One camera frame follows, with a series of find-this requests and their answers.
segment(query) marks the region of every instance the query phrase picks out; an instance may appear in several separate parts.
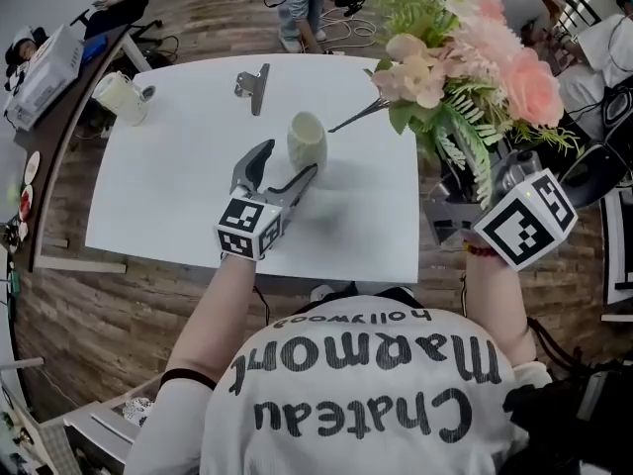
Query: ceramic cup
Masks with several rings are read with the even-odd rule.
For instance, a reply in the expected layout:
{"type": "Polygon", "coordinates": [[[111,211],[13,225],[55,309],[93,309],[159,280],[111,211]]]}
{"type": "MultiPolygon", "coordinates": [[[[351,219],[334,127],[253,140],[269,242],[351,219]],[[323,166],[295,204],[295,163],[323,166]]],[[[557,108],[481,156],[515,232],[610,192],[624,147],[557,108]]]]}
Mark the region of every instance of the ceramic cup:
{"type": "Polygon", "coordinates": [[[92,97],[130,125],[138,125],[147,115],[140,90],[121,72],[111,72],[99,81],[92,97]]]}
{"type": "Polygon", "coordinates": [[[316,163],[322,173],[327,163],[325,129],[312,113],[299,113],[288,129],[288,154],[295,171],[316,163]]]}

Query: desk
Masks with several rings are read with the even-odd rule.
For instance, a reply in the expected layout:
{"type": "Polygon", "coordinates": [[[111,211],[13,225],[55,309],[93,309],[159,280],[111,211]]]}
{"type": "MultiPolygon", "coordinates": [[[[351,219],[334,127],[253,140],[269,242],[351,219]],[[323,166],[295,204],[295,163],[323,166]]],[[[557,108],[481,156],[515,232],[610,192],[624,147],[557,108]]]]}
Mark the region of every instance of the desk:
{"type": "Polygon", "coordinates": [[[48,108],[30,131],[16,133],[15,143],[25,149],[28,156],[35,151],[41,154],[40,168],[33,181],[34,201],[29,215],[30,234],[13,255],[13,261],[21,270],[33,271],[35,267],[47,267],[70,271],[126,272],[126,267],[120,263],[50,257],[43,255],[42,248],[45,243],[68,246],[65,239],[45,238],[46,212],[64,153],[95,86],[120,50],[123,50],[139,71],[151,70],[128,35],[127,29],[127,26],[123,26],[108,32],[106,49],[81,68],[79,77],[48,108]]]}
{"type": "MultiPolygon", "coordinates": [[[[115,124],[95,187],[86,245],[204,267],[220,265],[213,224],[228,202],[232,169],[253,146],[276,140],[262,189],[294,176],[287,129],[311,111],[326,129],[378,92],[350,56],[265,54],[144,72],[156,86],[137,127],[115,124]],[[233,94],[241,71],[271,64],[261,115],[233,94]]],[[[324,171],[286,235],[258,265],[264,274],[416,283],[419,210],[415,139],[398,136],[387,111],[327,136],[324,171]]]]}

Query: jeans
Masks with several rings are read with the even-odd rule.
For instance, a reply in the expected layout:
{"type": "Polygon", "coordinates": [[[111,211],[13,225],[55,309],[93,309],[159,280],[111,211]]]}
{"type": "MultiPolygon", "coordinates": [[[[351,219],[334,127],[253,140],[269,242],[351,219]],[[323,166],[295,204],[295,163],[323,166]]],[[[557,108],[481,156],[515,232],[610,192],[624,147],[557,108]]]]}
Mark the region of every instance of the jeans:
{"type": "MultiPolygon", "coordinates": [[[[323,9],[323,1],[324,0],[309,0],[307,20],[313,34],[316,34],[320,30],[320,15],[323,9]]],[[[290,15],[290,6],[287,0],[277,6],[277,13],[279,14],[279,21],[281,22],[281,36],[286,40],[296,41],[300,35],[299,29],[295,24],[295,20],[290,15]]]]}

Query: white table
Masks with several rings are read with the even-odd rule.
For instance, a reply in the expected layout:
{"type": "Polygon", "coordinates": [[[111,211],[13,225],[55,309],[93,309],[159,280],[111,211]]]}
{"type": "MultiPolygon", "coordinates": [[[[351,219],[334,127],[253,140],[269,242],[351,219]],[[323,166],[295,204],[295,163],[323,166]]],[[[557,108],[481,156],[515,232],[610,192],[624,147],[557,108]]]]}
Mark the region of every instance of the white table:
{"type": "MultiPolygon", "coordinates": [[[[310,111],[326,129],[377,97],[349,56],[266,54],[211,59],[138,75],[157,91],[137,127],[118,120],[95,187],[86,245],[206,267],[220,265],[213,225],[228,202],[235,163],[276,140],[261,189],[294,176],[286,134],[310,111]],[[271,64],[261,115],[233,94],[237,75],[271,64]]],[[[328,135],[328,160],[260,273],[415,283],[418,176],[415,140],[398,136],[387,111],[328,135]]]]}

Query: wrist strap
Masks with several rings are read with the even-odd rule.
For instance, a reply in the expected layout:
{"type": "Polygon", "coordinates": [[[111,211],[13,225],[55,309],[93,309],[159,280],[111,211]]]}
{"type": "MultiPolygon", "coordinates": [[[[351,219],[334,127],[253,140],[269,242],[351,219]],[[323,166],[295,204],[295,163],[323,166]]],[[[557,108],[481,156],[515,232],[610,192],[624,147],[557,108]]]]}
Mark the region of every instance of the wrist strap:
{"type": "Polygon", "coordinates": [[[464,241],[464,249],[468,251],[471,255],[476,255],[478,257],[496,257],[498,253],[493,248],[479,248],[473,246],[469,242],[464,241]]]}

